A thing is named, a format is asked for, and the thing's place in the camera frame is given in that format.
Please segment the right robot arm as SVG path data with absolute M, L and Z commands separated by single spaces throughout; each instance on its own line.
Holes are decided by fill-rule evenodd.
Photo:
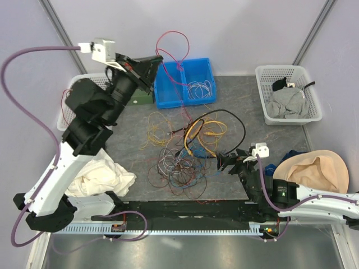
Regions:
M 286 218 L 327 220 L 358 230 L 358 193 L 348 193 L 349 172 L 337 153 L 295 154 L 283 160 L 272 175 L 261 163 L 268 155 L 266 146 L 216 154 L 217 168 L 230 167 L 229 174 L 238 176 L 246 192 L 248 200 L 238 208 L 242 219 L 259 223 Z

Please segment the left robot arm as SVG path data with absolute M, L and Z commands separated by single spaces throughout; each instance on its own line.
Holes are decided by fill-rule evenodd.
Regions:
M 103 149 L 113 134 L 110 127 L 116 125 L 134 92 L 138 89 L 152 92 L 162 61 L 161 55 L 131 59 L 116 54 L 115 63 L 123 69 L 106 67 L 112 71 L 106 89 L 89 78 L 72 85 L 66 105 L 75 117 L 62 134 L 55 163 L 48 166 L 32 191 L 13 198 L 17 208 L 28 214 L 26 223 L 31 230 L 55 233 L 78 219 L 121 218 L 121 200 L 112 191 L 80 198 L 67 196 L 65 191 L 79 171 Z

